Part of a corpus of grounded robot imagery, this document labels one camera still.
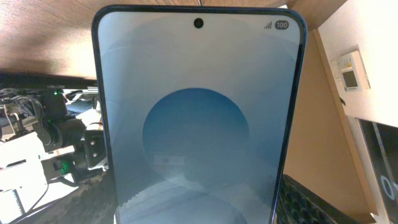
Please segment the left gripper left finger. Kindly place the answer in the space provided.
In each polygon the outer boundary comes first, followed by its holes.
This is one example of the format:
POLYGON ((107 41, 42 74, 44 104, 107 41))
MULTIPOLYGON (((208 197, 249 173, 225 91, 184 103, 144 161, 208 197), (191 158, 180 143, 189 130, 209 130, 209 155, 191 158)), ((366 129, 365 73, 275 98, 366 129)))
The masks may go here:
POLYGON ((84 180, 72 193, 17 218, 13 223, 114 223, 118 203, 114 175, 102 172, 84 180))

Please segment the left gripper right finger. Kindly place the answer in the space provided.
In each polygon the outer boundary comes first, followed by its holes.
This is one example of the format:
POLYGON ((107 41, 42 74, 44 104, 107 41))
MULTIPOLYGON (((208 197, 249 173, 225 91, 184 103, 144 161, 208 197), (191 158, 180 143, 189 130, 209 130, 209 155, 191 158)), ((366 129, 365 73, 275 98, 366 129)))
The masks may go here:
POLYGON ((275 223, 358 224, 287 174, 280 184, 275 223))

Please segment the blue Samsung Galaxy smartphone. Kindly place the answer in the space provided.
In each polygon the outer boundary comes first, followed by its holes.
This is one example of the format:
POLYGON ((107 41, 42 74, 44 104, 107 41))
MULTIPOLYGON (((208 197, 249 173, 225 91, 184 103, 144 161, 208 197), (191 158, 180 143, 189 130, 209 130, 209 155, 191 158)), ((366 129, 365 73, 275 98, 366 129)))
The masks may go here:
POLYGON ((303 17, 113 4, 91 33, 118 223, 272 223, 303 17))

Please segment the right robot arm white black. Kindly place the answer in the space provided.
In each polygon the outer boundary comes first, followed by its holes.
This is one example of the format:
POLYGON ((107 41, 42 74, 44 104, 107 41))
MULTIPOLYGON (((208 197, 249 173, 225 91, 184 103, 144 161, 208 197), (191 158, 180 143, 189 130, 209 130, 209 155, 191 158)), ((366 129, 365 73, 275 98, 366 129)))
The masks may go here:
POLYGON ((98 90, 1 89, 1 223, 108 169, 98 90))

